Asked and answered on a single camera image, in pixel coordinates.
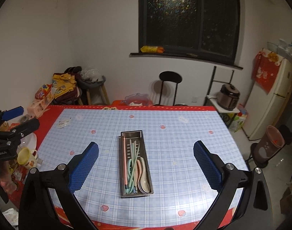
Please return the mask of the person's left hand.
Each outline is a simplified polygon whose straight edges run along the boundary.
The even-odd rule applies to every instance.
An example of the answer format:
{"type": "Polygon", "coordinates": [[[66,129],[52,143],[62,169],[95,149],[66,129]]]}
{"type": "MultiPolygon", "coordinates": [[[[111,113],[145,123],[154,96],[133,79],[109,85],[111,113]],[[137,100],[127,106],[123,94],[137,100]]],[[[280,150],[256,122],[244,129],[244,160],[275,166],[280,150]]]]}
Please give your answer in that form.
{"type": "Polygon", "coordinates": [[[9,167],[9,161],[0,163],[0,185],[7,194],[12,194],[17,189],[17,186],[12,180],[9,167]]]}

